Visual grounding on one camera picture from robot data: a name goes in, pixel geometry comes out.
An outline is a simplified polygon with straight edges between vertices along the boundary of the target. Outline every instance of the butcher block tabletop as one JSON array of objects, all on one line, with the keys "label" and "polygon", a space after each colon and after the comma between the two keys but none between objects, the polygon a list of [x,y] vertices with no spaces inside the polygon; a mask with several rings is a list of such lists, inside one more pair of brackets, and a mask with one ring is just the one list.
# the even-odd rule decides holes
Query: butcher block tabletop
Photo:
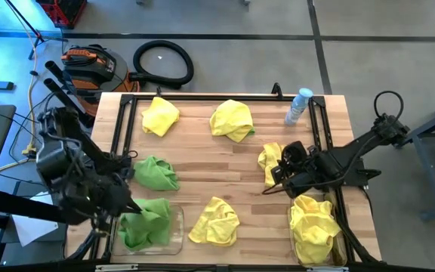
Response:
[{"label": "butcher block tabletop", "polygon": [[[91,139],[109,152],[121,94],[104,93],[100,100]],[[326,95],[326,109],[335,146],[353,140],[353,132],[342,95]],[[164,197],[184,211],[184,243],[176,255],[113,255],[112,263],[167,263],[167,264],[297,264],[292,251],[287,209],[292,201],[286,193],[261,195],[264,172],[258,165],[263,145],[277,142],[290,144],[301,141],[305,147],[313,144],[310,114],[305,110],[295,126],[283,121],[290,102],[245,101],[251,110],[255,133],[236,143],[226,136],[212,136],[209,119],[223,101],[169,100],[180,110],[179,121],[164,137],[142,130],[142,111],[151,100],[139,100],[130,150],[136,150],[134,161],[154,155],[174,166],[179,179],[179,191],[151,191],[129,181],[133,198]],[[127,128],[130,107],[127,106],[119,139],[119,151]],[[319,130],[321,115],[317,109]],[[320,137],[325,143],[324,134]],[[372,256],[380,259],[372,214],[366,196],[358,188],[343,187],[344,201],[350,228]],[[310,190],[310,195],[321,194]],[[213,197],[229,203],[239,217],[237,241],[230,247],[197,244],[189,240],[192,230],[205,205]],[[90,224],[69,226],[66,255],[72,254],[86,238]]]}]

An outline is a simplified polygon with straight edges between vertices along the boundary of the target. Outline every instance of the plastic bottle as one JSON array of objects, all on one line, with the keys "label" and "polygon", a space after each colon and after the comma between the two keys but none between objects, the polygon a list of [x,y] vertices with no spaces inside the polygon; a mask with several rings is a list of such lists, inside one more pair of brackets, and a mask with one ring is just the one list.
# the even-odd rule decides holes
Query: plastic bottle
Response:
[{"label": "plastic bottle", "polygon": [[301,88],[293,99],[290,110],[286,113],[285,124],[294,125],[308,106],[308,100],[313,96],[309,88]]}]

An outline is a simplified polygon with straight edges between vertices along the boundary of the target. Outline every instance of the green cloth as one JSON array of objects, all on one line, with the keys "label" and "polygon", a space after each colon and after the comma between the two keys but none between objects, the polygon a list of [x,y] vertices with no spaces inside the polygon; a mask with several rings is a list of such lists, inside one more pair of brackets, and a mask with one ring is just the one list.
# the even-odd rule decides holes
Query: green cloth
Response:
[{"label": "green cloth", "polygon": [[163,159],[149,156],[134,164],[134,178],[139,184],[152,190],[179,190],[177,175],[172,165]]},{"label": "green cloth", "polygon": [[134,199],[141,214],[125,213],[120,216],[119,236],[131,251],[145,249],[154,244],[169,244],[171,212],[167,199]]}]

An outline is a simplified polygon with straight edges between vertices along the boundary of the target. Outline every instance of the yellow towel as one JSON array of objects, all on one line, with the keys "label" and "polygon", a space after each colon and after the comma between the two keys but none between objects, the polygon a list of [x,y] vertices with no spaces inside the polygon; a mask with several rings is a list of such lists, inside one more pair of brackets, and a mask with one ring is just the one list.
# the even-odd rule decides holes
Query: yellow towel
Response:
[{"label": "yellow towel", "polygon": [[340,227],[331,216],[329,201],[317,202],[300,195],[291,210],[290,228],[295,238],[296,255],[302,264],[322,264],[333,247]]},{"label": "yellow towel", "polygon": [[273,176],[271,175],[271,169],[278,166],[278,159],[281,159],[281,152],[284,145],[277,143],[270,143],[263,145],[263,152],[258,157],[258,164],[264,170],[264,186],[272,187],[275,184]]},{"label": "yellow towel", "polygon": [[142,129],[162,137],[172,124],[179,120],[179,110],[171,102],[154,97],[149,109],[142,112]]},{"label": "yellow towel", "polygon": [[219,105],[212,114],[209,124],[214,136],[226,135],[236,143],[242,141],[249,132],[254,132],[253,119],[248,106],[234,100]]},{"label": "yellow towel", "polygon": [[238,215],[224,200],[212,197],[199,220],[189,233],[195,243],[211,243],[215,246],[231,246],[236,241]]}]

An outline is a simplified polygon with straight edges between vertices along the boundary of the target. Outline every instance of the gray floor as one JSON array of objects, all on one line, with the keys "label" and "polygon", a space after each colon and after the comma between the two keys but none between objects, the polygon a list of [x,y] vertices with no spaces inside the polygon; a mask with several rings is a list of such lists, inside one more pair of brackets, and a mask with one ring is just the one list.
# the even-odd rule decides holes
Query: gray floor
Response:
[{"label": "gray floor", "polygon": [[[38,9],[23,0],[14,1],[41,30],[57,31]],[[235,0],[152,0],[146,7],[125,0],[111,5],[104,0],[89,1],[74,32],[135,32],[194,34],[285,34],[310,35],[306,0],[251,0],[249,11]],[[323,35],[435,36],[435,0],[342,0],[315,1]],[[0,0],[0,30],[21,30]],[[129,64],[140,39],[73,39],[70,44],[99,43],[121,54]],[[185,91],[267,93],[274,82],[285,92],[294,93],[307,86],[323,93],[315,46],[309,41],[176,40],[183,46],[196,68]],[[48,90],[42,80],[46,60],[57,60],[61,44],[47,42],[38,48],[39,81],[33,101],[40,101]],[[333,94],[344,94],[356,136],[368,131],[374,119],[373,97],[383,90],[398,91],[406,108],[401,121],[411,128],[433,117],[435,112],[435,43],[415,42],[324,42],[326,64]],[[32,61],[26,59],[27,39],[0,38],[0,80],[17,84],[14,91],[0,91],[0,104],[15,104],[17,112],[28,112],[26,91]],[[165,50],[145,54],[143,63],[150,72],[178,76],[184,64]],[[146,91],[154,91],[148,85]],[[384,97],[380,109],[390,114],[398,110],[393,97]],[[17,126],[11,129],[12,140]],[[29,137],[22,133],[16,151]],[[11,162],[6,143],[0,165]],[[383,174],[370,184],[375,227],[383,259],[390,264],[435,268],[435,221],[424,223],[418,213],[435,207],[435,199],[419,165],[415,150],[382,147],[366,157],[369,168]],[[34,178],[33,165],[8,171],[8,175]],[[0,190],[11,191],[12,181],[0,178]],[[37,253],[38,249],[25,249]],[[8,249],[9,264],[38,259],[37,255],[17,254]]]}]

